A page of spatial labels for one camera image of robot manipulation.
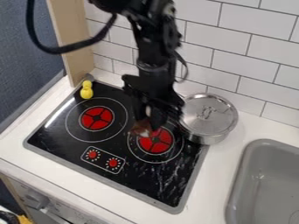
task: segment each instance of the wooden panel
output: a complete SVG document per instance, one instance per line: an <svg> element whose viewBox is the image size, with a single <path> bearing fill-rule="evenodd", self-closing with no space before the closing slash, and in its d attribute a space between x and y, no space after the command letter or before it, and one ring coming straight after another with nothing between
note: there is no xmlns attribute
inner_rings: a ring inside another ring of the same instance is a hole
<svg viewBox="0 0 299 224"><path fill-rule="evenodd" d="M61 46L89 38L83 0L47 0L47 4ZM62 57L73 87L94 69L91 47L63 54Z"/></svg>
<svg viewBox="0 0 299 224"><path fill-rule="evenodd" d="M33 221L33 218L31 217L27 207L24 205L22 200L17 195L17 192L16 192L15 188L13 187L13 185L11 184L10 180L6 176L4 176L2 173L0 173L0 179L3 181L3 183L7 187L7 190L10 192L11 196L16 201L16 203L26 213L27 218L30 219L31 221Z"/></svg>

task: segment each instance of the pot lid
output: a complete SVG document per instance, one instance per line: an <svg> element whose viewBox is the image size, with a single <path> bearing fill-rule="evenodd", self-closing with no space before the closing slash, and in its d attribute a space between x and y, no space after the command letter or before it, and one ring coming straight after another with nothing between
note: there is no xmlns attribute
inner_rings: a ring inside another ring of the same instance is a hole
<svg viewBox="0 0 299 224"><path fill-rule="evenodd" d="M231 102L215 94L195 94L185 98L181 124L194 135L220 136L238 122L238 111Z"/></svg>

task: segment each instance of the rubber duck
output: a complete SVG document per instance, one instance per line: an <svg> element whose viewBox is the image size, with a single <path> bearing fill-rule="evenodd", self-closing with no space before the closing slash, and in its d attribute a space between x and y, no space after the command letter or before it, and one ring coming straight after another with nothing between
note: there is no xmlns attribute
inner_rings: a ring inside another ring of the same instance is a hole
<svg viewBox="0 0 299 224"><path fill-rule="evenodd" d="M83 81L80 96L85 100L91 99L94 96L94 91L92 87L93 83L90 80Z"/></svg>

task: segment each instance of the silver pot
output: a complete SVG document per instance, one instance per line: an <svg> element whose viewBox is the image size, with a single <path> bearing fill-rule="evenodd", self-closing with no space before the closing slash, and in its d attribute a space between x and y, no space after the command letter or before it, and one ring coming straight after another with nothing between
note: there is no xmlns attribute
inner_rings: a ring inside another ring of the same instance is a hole
<svg viewBox="0 0 299 224"><path fill-rule="evenodd" d="M217 144L237 125L237 109L221 96L194 94L184 101L181 130L184 137L195 144Z"/></svg>

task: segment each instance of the black cable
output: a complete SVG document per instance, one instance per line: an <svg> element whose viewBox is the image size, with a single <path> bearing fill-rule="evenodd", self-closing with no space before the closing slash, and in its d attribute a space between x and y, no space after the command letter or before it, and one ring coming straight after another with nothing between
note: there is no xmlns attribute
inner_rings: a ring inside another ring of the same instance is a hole
<svg viewBox="0 0 299 224"><path fill-rule="evenodd" d="M20 224L15 214L4 211L0 211L0 220L6 221L8 224Z"/></svg>
<svg viewBox="0 0 299 224"><path fill-rule="evenodd" d="M32 42L42 51L50 54L61 54L61 53L69 53L78 49L81 49L86 46L91 46L97 42L100 42L103 40L111 26L114 24L115 20L117 19L116 14L112 14L112 17L108 20L107 24L105 27L99 31L98 34L96 34L93 38L89 38L86 40L82 40L77 43L73 43L70 45L63 45L63 46L45 46L42 45L39 40L37 33L35 32L34 28L34 4L35 0L28 0L27 1L27 11L26 11L26 25L27 25L27 30L29 33L29 36L32 40Z"/></svg>
<svg viewBox="0 0 299 224"><path fill-rule="evenodd" d="M189 76L188 65L187 65L186 61L183 59L183 57L178 52L174 52L174 55L177 58L177 60L179 62L181 62L183 64L183 66L185 67L184 77L182 78L182 80L177 80L177 83L183 83L186 79L188 79L188 76Z"/></svg>

